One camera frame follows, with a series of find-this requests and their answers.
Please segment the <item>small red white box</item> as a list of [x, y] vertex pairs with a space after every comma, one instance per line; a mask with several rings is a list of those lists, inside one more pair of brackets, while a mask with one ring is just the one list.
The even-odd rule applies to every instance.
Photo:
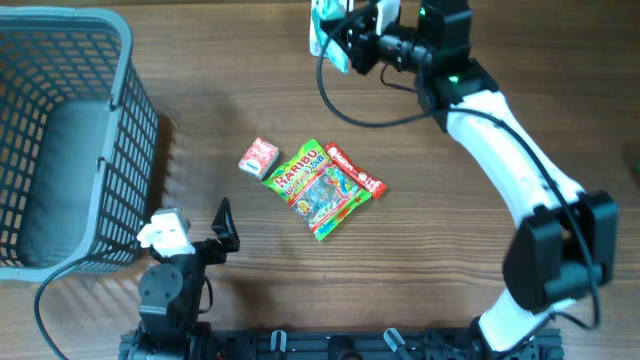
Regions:
[[279, 157], [279, 148], [257, 137], [239, 161], [239, 168], [262, 180]]

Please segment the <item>mint Zappy wipes pack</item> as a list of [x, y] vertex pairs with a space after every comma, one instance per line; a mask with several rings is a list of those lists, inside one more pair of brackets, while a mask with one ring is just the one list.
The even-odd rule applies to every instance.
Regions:
[[[351, 0], [311, 0], [310, 3], [309, 51], [313, 56], [318, 57], [322, 46], [327, 41], [327, 34], [321, 29], [321, 22], [342, 19], [353, 10], [353, 3]], [[348, 57], [335, 41], [330, 42], [324, 57], [342, 73], [349, 72]]]

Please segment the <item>white barcode scanner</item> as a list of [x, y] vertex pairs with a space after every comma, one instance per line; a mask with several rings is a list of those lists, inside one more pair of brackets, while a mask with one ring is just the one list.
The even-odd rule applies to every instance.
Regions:
[[313, 56], [320, 52], [319, 33], [321, 32], [320, 22], [328, 20], [333, 12], [331, 0], [312, 0], [310, 11], [309, 29], [309, 51]]

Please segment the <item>red Nescafe coffee stick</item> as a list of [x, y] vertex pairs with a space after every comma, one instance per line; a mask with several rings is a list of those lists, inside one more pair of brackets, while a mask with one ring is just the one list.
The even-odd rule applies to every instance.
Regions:
[[367, 190], [374, 199], [378, 200], [387, 191], [388, 186], [384, 182], [356, 166], [335, 142], [327, 144], [325, 151], [334, 163], [358, 185]]

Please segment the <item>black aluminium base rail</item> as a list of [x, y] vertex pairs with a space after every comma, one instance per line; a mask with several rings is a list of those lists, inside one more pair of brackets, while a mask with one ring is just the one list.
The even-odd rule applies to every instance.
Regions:
[[399, 332], [218, 331], [184, 340], [154, 341], [142, 331], [121, 337], [120, 359], [562, 359], [557, 329], [545, 329], [519, 349], [492, 352], [466, 328]]

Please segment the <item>green Haribo gummy bag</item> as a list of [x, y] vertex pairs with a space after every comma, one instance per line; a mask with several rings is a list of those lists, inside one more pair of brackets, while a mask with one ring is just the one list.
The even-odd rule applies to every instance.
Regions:
[[304, 143], [262, 184], [285, 200], [323, 241], [354, 209], [372, 195], [333, 162], [315, 139]]

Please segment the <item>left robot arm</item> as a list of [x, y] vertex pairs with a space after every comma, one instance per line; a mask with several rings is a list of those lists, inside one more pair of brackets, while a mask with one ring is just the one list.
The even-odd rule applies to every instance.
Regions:
[[137, 240], [158, 263], [139, 281], [141, 321], [136, 329], [121, 337], [120, 359], [226, 357], [225, 350], [216, 343], [211, 325], [200, 322], [198, 317], [211, 309], [200, 306], [202, 293], [213, 298], [206, 267], [225, 263], [227, 255], [240, 248], [230, 201], [222, 199], [212, 221], [214, 238], [192, 242], [187, 236], [189, 229], [190, 222], [181, 209], [161, 208], [138, 233]]

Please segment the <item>grey plastic mesh basket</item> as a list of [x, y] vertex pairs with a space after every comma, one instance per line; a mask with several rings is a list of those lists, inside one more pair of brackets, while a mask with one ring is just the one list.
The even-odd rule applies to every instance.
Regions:
[[1, 277], [132, 264], [159, 124], [114, 11], [1, 10]]

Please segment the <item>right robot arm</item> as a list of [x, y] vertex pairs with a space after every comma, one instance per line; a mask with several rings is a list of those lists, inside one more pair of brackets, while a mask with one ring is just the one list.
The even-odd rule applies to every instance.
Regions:
[[618, 207], [585, 191], [536, 145], [497, 82], [470, 55], [472, 11], [465, 1], [424, 1], [417, 24], [403, 26], [397, 1], [362, 8], [319, 3], [311, 24], [321, 50], [337, 46], [359, 74], [385, 64], [415, 76], [423, 117], [463, 146], [497, 189], [515, 234], [502, 265], [505, 287], [469, 327], [429, 331], [427, 358], [558, 359], [549, 328], [613, 277]]

